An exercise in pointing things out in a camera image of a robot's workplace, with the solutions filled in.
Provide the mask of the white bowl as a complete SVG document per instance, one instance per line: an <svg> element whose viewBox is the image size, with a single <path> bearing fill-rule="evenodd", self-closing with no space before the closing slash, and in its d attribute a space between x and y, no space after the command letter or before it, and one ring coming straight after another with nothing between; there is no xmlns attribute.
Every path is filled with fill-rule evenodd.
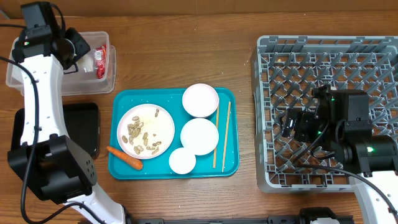
<svg viewBox="0 0 398 224"><path fill-rule="evenodd" d="M182 146L191 150L196 156L204 156L214 151L219 138L215 124L205 118L188 121L180 133Z"/></svg>

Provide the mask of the white cup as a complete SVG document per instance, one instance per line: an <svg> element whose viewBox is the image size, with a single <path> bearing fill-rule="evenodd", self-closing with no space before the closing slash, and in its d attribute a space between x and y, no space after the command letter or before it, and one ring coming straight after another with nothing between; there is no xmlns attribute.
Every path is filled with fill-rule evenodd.
<svg viewBox="0 0 398 224"><path fill-rule="evenodd" d="M183 147L174 150L169 157L169 166L177 174L187 174L191 172L196 165L196 155Z"/></svg>

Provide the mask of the white paper tissue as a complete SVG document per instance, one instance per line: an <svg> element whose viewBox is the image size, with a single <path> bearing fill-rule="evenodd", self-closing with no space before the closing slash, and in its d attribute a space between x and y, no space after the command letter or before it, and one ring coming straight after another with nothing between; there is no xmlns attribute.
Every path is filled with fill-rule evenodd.
<svg viewBox="0 0 398 224"><path fill-rule="evenodd" d="M93 72L95 69L95 60L93 53L87 53L82 56L77 63L78 69L84 71L85 73Z"/></svg>

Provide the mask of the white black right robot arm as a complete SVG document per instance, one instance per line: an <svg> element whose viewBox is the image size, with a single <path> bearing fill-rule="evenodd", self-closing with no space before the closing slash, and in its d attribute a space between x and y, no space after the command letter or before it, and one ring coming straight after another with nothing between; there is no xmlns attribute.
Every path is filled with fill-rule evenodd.
<svg viewBox="0 0 398 224"><path fill-rule="evenodd" d="M310 165L296 156L294 167L338 172L350 177L366 223L397 221L397 145L388 135L373 135L369 96L363 90L337 90L331 85L312 89L315 111L289 108L281 117L282 137L293 137L315 153L319 147L342 168Z"/></svg>

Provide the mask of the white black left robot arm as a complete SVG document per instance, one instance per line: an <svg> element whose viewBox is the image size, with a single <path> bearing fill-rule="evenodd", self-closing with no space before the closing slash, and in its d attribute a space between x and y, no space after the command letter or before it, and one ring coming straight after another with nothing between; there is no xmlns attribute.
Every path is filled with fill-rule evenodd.
<svg viewBox="0 0 398 224"><path fill-rule="evenodd" d="M55 19L25 20L9 63L21 70L24 129L20 146L9 151L9 166L22 191L74 208L92 223L132 223L126 208L97 181L92 157L68 135L62 105L65 70L90 51L73 28Z"/></svg>

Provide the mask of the clear plastic waste bin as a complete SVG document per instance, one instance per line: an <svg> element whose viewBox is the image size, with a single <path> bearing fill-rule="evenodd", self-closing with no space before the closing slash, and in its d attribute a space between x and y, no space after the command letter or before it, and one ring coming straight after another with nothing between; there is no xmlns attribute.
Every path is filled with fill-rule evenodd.
<svg viewBox="0 0 398 224"><path fill-rule="evenodd" d="M7 66L6 84L16 88L26 97L49 97L60 99L64 95L84 95L110 93L114 89L116 50L109 44L106 32L79 32L90 45L93 53L96 48L106 45L106 70L104 77L96 76L96 63L93 72L85 73L72 65L64 70L60 62L51 54L53 39L29 40L21 35L11 50L11 63Z"/></svg>

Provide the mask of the grey dishwasher rack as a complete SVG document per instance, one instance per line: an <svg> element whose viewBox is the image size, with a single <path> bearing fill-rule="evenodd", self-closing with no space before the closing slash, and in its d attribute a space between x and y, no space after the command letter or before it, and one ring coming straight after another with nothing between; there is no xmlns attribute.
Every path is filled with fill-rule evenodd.
<svg viewBox="0 0 398 224"><path fill-rule="evenodd" d="M288 109L314 111L314 88L331 85L369 95L373 134L397 138L397 37L262 36L251 56L256 112L257 186L266 193L349 192L348 178L302 164L341 168L328 153L281 135Z"/></svg>

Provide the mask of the red snack wrapper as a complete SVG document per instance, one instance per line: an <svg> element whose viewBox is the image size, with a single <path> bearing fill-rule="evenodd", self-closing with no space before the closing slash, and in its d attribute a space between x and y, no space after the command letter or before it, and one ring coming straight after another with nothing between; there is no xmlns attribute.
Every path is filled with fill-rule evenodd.
<svg viewBox="0 0 398 224"><path fill-rule="evenodd" d="M98 47L94 51L94 58L96 63L96 76L98 79L102 79L106 70L106 53L107 47L106 45L102 45Z"/></svg>

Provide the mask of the black plastic tray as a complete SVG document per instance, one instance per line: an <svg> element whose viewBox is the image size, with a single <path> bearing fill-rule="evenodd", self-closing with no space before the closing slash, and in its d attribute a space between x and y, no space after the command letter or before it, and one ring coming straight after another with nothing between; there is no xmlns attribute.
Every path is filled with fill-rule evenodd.
<svg viewBox="0 0 398 224"><path fill-rule="evenodd" d="M96 103L75 103L63 105L64 120L70 139L84 149L93 159L100 153L100 112ZM18 110L14 118L12 141L7 160L20 149L24 130L25 111Z"/></svg>

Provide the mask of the right wooden chopstick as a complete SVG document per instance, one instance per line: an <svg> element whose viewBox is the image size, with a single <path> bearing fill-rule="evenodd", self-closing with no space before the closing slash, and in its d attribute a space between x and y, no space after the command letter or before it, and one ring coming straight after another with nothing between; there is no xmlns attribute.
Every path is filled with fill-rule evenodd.
<svg viewBox="0 0 398 224"><path fill-rule="evenodd" d="M231 113L231 102L228 102L228 110L227 110L227 117L226 117L226 129L225 129L225 135L224 135L224 148L223 148L223 160L222 160L222 172L224 172L225 168L225 160L226 160L226 148L228 145L228 131L229 131L229 119L230 119L230 113Z"/></svg>

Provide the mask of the pink plate with rice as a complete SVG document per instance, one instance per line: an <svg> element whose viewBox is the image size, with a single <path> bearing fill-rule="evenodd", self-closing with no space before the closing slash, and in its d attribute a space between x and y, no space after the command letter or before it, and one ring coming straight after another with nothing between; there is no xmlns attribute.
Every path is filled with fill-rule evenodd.
<svg viewBox="0 0 398 224"><path fill-rule="evenodd" d="M124 151L136 159L153 159L171 146L175 125L161 106L142 104L128 110L120 119L116 139Z"/></svg>

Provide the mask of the teal serving tray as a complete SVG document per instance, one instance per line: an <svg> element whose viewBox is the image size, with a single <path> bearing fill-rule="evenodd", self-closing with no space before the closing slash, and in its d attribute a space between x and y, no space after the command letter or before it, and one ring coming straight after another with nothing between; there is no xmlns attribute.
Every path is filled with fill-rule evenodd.
<svg viewBox="0 0 398 224"><path fill-rule="evenodd" d="M236 102L227 88L124 90L114 99L108 169L119 180L233 175Z"/></svg>

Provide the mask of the orange carrot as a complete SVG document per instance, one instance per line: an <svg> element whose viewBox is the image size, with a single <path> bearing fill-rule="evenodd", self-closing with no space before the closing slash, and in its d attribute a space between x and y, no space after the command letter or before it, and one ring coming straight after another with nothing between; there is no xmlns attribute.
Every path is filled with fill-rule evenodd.
<svg viewBox="0 0 398 224"><path fill-rule="evenodd" d="M135 170L142 170L143 169L143 163L139 159L136 159L134 157L129 156L125 152L119 151L111 146L108 146L106 148L111 154L119 158L120 160L124 161L127 163L129 166L131 166Z"/></svg>

